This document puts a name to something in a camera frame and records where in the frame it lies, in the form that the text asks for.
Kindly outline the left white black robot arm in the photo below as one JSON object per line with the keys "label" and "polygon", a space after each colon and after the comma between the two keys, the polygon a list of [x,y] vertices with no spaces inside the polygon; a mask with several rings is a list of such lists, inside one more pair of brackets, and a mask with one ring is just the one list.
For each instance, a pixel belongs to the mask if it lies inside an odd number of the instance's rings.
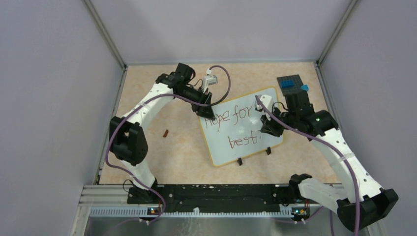
{"label": "left white black robot arm", "polygon": [[189,86],[195,75],[192,67],[179,63],[175,71],[157,77],[148,94],[135,108],[110,121],[108,152],[112,152],[132,175],[133,187],[129,191],[140,202],[152,203],[158,195],[156,178],[145,160],[149,149],[145,130],[162,108],[176,97],[181,97],[191,102],[191,109],[197,116],[215,119],[210,105],[211,92],[203,87],[195,89]]}

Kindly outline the yellow framed whiteboard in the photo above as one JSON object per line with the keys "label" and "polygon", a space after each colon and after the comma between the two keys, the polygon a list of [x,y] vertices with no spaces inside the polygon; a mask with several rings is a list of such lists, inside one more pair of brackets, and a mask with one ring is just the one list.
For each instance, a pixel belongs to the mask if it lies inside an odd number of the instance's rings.
{"label": "yellow framed whiteboard", "polygon": [[256,95],[270,95],[278,101],[277,88],[266,87],[229,99],[213,107],[215,120],[200,118],[211,162],[220,167],[280,145],[283,136],[258,133],[263,112],[255,110]]}

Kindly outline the red marker cap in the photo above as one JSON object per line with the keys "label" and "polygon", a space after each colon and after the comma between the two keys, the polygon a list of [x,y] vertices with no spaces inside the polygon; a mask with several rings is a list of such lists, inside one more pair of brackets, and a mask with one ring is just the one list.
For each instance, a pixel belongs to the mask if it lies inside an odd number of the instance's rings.
{"label": "red marker cap", "polygon": [[166,129],[166,131],[164,132],[164,134],[163,134],[163,138],[166,138],[167,136],[168,136],[168,134],[169,134],[169,130],[168,129]]}

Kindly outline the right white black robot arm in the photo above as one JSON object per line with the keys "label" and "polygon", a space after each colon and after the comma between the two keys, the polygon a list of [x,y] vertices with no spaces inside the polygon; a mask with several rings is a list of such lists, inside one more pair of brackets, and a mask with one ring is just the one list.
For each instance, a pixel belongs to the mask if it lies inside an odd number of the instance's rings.
{"label": "right white black robot arm", "polygon": [[397,193],[374,180],[349,148],[333,116],[326,110],[315,111],[306,91],[286,94],[284,112],[275,107],[269,95],[255,99],[256,110],[262,112],[262,133],[280,137],[290,130],[306,137],[323,154],[343,186],[338,190],[309,174],[294,174],[288,189],[293,202],[305,199],[319,203],[336,213],[354,235],[389,214],[399,199]]}

